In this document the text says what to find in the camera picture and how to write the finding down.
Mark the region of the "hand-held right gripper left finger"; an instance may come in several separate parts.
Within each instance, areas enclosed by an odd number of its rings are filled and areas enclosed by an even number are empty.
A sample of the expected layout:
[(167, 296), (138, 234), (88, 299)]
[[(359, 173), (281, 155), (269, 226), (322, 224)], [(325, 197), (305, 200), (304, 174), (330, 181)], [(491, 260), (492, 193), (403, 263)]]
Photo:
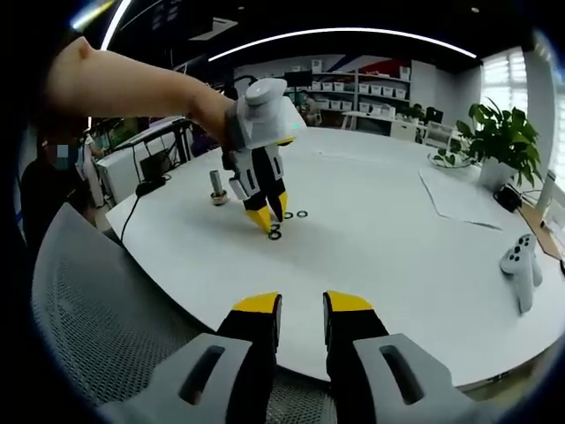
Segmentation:
[(201, 334), (152, 379), (153, 423), (263, 423), (273, 389), (282, 295), (240, 300), (215, 334)]

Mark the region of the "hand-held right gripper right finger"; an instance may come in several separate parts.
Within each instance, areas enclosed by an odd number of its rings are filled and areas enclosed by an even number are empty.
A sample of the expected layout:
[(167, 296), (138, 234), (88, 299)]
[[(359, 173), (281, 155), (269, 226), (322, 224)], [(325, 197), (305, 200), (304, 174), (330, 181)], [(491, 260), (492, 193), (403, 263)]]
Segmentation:
[(341, 423), (459, 423), (450, 372), (402, 334), (388, 333), (359, 296), (325, 291), (326, 369)]

